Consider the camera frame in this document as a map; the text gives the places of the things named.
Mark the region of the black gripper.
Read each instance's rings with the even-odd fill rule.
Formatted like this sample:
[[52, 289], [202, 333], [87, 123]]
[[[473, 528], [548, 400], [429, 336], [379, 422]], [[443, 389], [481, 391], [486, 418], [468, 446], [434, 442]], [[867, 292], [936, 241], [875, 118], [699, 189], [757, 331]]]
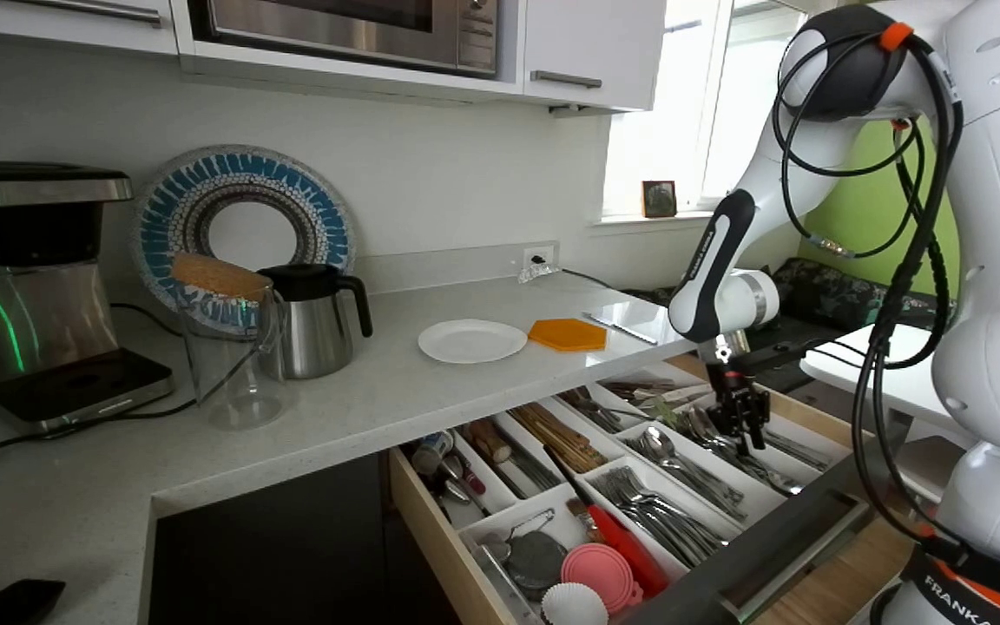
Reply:
[[720, 333], [706, 345], [706, 370], [714, 391], [706, 418], [720, 434], [737, 436], [738, 446], [759, 446], [765, 422], [771, 421], [771, 396], [737, 363], [738, 354], [744, 341], [732, 333]]

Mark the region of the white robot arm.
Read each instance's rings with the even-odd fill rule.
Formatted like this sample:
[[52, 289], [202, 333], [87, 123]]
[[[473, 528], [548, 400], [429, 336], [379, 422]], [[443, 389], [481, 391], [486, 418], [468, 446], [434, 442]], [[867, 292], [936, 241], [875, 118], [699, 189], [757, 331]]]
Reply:
[[747, 278], [738, 249], [820, 207], [870, 118], [933, 130], [933, 171], [906, 179], [914, 241], [891, 289], [942, 259], [936, 220], [950, 215], [957, 292], [942, 302], [920, 360], [972, 436], [875, 618], [1000, 625], [1000, 0], [875, 0], [804, 17], [783, 44], [754, 159], [714, 206], [671, 323], [706, 345], [766, 318], [775, 292]]

